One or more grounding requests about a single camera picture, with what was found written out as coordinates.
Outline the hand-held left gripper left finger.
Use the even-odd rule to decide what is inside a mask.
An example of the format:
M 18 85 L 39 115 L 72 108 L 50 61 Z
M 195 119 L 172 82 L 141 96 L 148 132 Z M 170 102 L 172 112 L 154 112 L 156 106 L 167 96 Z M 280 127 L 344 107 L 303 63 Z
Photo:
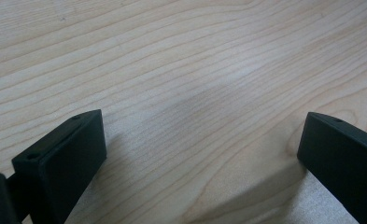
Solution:
M 105 159 L 102 111 L 66 120 L 12 159 L 18 217 L 64 224 Z

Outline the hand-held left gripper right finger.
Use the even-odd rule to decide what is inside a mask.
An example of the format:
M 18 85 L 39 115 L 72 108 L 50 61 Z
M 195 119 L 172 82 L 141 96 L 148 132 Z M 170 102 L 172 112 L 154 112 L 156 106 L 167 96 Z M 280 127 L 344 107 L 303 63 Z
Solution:
M 297 158 L 359 224 L 367 224 L 367 132 L 310 112 Z

